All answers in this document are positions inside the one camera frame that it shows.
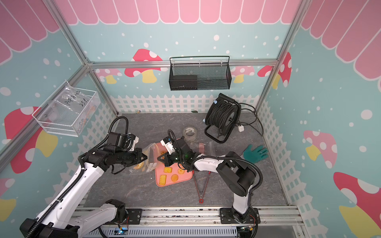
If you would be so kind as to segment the clear resealable bag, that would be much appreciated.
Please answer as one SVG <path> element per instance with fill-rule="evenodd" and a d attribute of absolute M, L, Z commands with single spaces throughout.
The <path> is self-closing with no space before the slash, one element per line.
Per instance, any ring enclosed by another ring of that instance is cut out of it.
<path fill-rule="evenodd" d="M 147 159 L 140 164 L 128 168 L 128 171 L 133 174 L 145 174 L 154 171 L 158 166 L 157 157 L 159 155 L 159 147 L 156 143 L 148 145 L 142 150 Z"/>

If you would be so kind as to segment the red metal tongs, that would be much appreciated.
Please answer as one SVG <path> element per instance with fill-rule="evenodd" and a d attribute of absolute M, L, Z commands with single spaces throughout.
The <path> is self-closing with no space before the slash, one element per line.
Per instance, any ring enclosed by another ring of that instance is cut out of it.
<path fill-rule="evenodd" d="M 210 174 L 211 174 L 211 172 L 208 172 L 208 174 L 206 176 L 206 179 L 205 179 L 205 183 L 204 183 L 203 187 L 201 188 L 199 186 L 198 182 L 197 182 L 195 171 L 193 171 L 193 173 L 192 173 L 192 178 L 193 178 L 194 185 L 195 185 L 195 188 L 196 188 L 196 191 L 197 191 L 199 204 L 203 204 L 204 203 L 204 197 L 205 197 L 207 185 L 208 185 L 208 182 L 209 182 Z"/>

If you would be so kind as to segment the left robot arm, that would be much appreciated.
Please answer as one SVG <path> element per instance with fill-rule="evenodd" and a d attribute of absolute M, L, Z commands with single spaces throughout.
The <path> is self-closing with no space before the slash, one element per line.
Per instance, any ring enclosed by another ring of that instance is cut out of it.
<path fill-rule="evenodd" d="M 137 136 L 128 132 L 128 119 L 119 116 L 111 122 L 111 127 L 119 120 L 126 122 L 125 132 L 107 132 L 105 139 L 78 156 L 79 167 L 58 196 L 40 212 L 36 218 L 27 218 L 20 231 L 26 238 L 82 238 L 93 230 L 99 230 L 105 223 L 121 225 L 129 215 L 124 202 L 116 199 L 106 201 L 100 208 L 85 216 L 73 219 L 72 215 L 84 196 L 95 182 L 115 165 L 123 168 L 138 165 L 147 156 L 136 144 Z"/>

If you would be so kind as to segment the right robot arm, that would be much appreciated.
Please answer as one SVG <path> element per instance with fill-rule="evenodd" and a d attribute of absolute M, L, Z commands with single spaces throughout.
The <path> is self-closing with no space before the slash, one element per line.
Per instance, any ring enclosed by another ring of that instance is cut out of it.
<path fill-rule="evenodd" d="M 234 193 L 232 207 L 220 209 L 222 224 L 261 223 L 258 209 L 251 206 L 252 192 L 263 183 L 263 174 L 255 164 L 232 151 L 223 156 L 196 153 L 190 149 L 184 137 L 176 139 L 172 130 L 168 130 L 168 136 L 160 143 L 167 152 L 157 157 L 159 162 L 167 167 L 178 164 L 180 169 L 187 172 L 217 173 Z"/>

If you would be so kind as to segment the small clear zip bag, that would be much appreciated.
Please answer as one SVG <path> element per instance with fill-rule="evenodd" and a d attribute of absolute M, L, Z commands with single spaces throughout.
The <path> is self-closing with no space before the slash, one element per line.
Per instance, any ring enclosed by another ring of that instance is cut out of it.
<path fill-rule="evenodd" d="M 209 142 L 192 142 L 191 148 L 197 153 L 206 155 L 216 155 L 215 148 L 212 141 Z"/>

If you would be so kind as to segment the clear tape roll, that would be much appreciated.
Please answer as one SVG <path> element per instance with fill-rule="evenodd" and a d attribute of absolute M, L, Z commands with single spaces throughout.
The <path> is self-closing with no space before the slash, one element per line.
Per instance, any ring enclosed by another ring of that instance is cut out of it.
<path fill-rule="evenodd" d="M 197 129 L 189 126 L 183 129 L 183 137 L 185 142 L 193 142 L 197 138 Z"/>

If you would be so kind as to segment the pink plastic tray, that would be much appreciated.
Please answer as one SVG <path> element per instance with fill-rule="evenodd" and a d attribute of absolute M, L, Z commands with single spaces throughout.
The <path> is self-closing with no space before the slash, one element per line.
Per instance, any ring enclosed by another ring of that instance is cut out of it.
<path fill-rule="evenodd" d="M 178 163 L 175 163 L 167 167 L 162 162 L 158 161 L 157 158 L 163 157 L 163 154 L 165 154 L 166 152 L 166 148 L 162 146 L 161 143 L 155 144 L 154 162 L 156 164 L 156 167 L 154 171 L 157 186 L 164 187 L 191 180 L 193 177 L 192 173 L 180 169 Z"/>

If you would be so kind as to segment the round cookie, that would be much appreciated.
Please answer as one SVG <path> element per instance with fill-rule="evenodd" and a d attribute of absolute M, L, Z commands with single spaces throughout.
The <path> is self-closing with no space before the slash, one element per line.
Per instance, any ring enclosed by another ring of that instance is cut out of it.
<path fill-rule="evenodd" d="M 177 174 L 174 174 L 171 176 L 171 181 L 173 181 L 173 182 L 178 181 L 178 179 L 179 179 L 179 176 Z"/>

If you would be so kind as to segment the rectangular cracker cookie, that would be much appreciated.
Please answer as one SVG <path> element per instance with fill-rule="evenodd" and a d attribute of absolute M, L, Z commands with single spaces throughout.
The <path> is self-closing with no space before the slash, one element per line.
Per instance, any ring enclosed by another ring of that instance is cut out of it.
<path fill-rule="evenodd" d="M 166 179 L 167 179 L 167 176 L 166 175 L 161 175 L 159 177 L 159 185 L 160 186 L 165 186 L 166 185 Z"/>

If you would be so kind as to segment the white power plug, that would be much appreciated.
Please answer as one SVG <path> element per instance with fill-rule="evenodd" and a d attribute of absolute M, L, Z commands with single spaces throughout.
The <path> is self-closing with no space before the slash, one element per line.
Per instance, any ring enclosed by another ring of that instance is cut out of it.
<path fill-rule="evenodd" d="M 245 129 L 244 129 L 244 126 L 243 125 L 239 125 L 238 126 L 238 131 L 239 132 L 243 132 Z"/>

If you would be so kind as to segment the green rubber glove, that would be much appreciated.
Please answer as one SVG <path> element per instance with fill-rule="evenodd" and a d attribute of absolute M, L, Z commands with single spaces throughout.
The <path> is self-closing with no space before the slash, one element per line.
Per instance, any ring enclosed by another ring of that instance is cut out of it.
<path fill-rule="evenodd" d="M 256 148 L 250 144 L 243 152 L 243 158 L 253 164 L 268 158 L 268 149 L 263 145 Z"/>

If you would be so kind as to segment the black mesh wall basket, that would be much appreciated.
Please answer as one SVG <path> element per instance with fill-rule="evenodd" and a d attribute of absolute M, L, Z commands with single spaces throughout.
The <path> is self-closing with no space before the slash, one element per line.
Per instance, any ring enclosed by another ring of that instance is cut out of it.
<path fill-rule="evenodd" d="M 230 89 L 229 56 L 171 57 L 169 61 L 172 91 Z"/>

